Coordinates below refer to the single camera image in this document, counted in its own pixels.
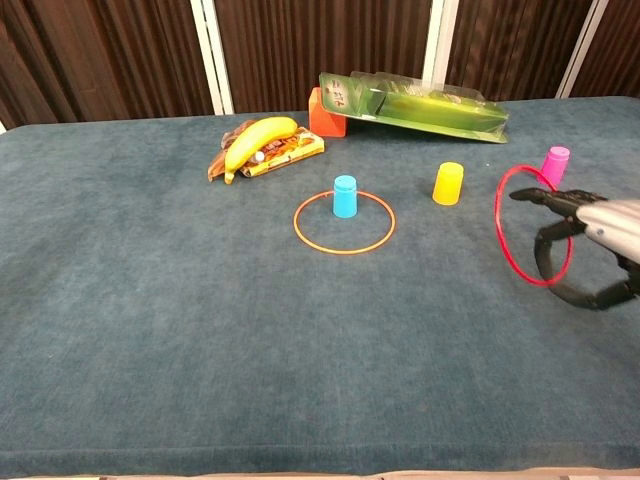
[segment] table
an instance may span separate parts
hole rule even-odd
[[[351,122],[324,154],[231,186],[206,170],[251,115],[0,136],[0,476],[638,467],[640,303],[589,312],[526,284],[492,205],[508,167],[554,144],[573,153],[564,188],[638,198],[640,101],[505,108],[506,145]],[[430,199],[446,160],[465,166],[449,208]],[[293,232],[343,173],[396,212],[370,254]],[[556,219],[505,200],[531,272]],[[339,221],[327,199],[301,227],[345,248],[388,219],[363,200]],[[576,250],[572,282],[621,275]]]

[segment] brown curtain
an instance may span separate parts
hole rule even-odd
[[[212,113],[189,0],[0,0],[7,128]]]
[[[584,59],[572,97],[640,98],[640,2],[609,0]]]
[[[591,0],[460,0],[447,83],[490,100],[554,97]]]
[[[215,0],[237,112],[305,110],[322,71],[420,77],[431,0]]]

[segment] plastic hoop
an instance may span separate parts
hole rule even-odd
[[[551,181],[537,168],[532,167],[531,165],[516,165],[515,167],[510,168],[507,172],[502,176],[500,183],[498,184],[498,188],[496,189],[496,199],[493,206],[493,218],[496,224],[496,233],[498,235],[498,241],[500,242],[500,248],[502,248],[502,253],[504,254],[507,262],[511,265],[511,268],[524,278],[527,282],[537,285],[539,287],[550,287],[564,277],[569,271],[569,265],[571,264],[571,255],[573,254],[573,239],[569,237],[567,239],[567,256],[564,259],[564,263],[562,264],[562,268],[560,271],[551,277],[549,280],[540,280],[535,277],[527,274],[518,263],[513,258],[511,251],[509,250],[509,246],[507,245],[507,240],[505,238],[504,232],[502,231],[502,219],[501,219],[501,210],[502,210],[502,195],[504,193],[504,189],[507,186],[507,182],[511,177],[513,177],[516,173],[531,173],[533,175],[537,175],[538,178],[541,178],[547,186],[551,189],[551,191],[556,192],[558,189],[551,183]]]
[[[335,248],[324,247],[322,245],[318,245],[317,243],[314,243],[311,240],[309,240],[302,233],[302,231],[300,230],[300,227],[298,226],[298,218],[300,217],[300,213],[310,203],[315,202],[319,198],[326,198],[326,197],[328,197],[330,195],[333,195],[333,190],[327,190],[326,192],[320,192],[320,193],[308,198],[307,200],[305,200],[304,202],[302,202],[300,204],[300,206],[296,210],[296,213],[293,214],[293,229],[295,230],[296,235],[298,236],[298,238],[300,240],[302,240],[305,244],[307,244],[308,246],[310,246],[314,250],[318,250],[319,252],[323,252],[323,253],[331,253],[331,254],[334,254],[334,255],[358,255],[360,253],[367,253],[367,252],[370,252],[372,250],[375,250],[376,248],[378,248],[381,245],[383,245],[384,243],[386,243],[387,240],[389,240],[389,238],[391,238],[391,235],[393,235],[393,232],[396,229],[396,215],[395,215],[395,213],[393,213],[393,210],[391,209],[389,204],[386,203],[384,200],[382,200],[380,197],[377,197],[372,193],[363,192],[361,190],[358,190],[358,195],[362,195],[363,197],[367,197],[367,198],[370,198],[371,200],[374,200],[374,201],[378,202],[380,205],[382,205],[384,207],[384,209],[389,214],[389,219],[391,220],[391,226],[389,227],[389,231],[384,235],[384,237],[382,237],[380,240],[378,240],[377,242],[375,242],[375,243],[373,243],[373,244],[371,244],[371,245],[369,245],[367,247],[356,248],[356,249],[353,249],[353,250],[338,250],[338,249],[335,249]]]

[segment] yellow banana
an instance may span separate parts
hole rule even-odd
[[[274,140],[288,138],[296,133],[298,124],[289,117],[269,117],[250,125],[231,144],[224,159],[224,183],[230,185],[233,177],[249,157]]]

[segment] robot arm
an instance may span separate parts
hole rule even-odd
[[[640,295],[640,200],[609,201],[582,190],[548,192],[539,188],[518,190],[510,197],[545,205],[564,217],[558,223],[541,228],[536,236],[534,254],[543,278],[554,275],[553,242],[582,233],[613,252],[618,266],[629,274],[626,280],[595,294],[563,282],[549,287],[554,294],[571,305],[590,310],[606,310]]]

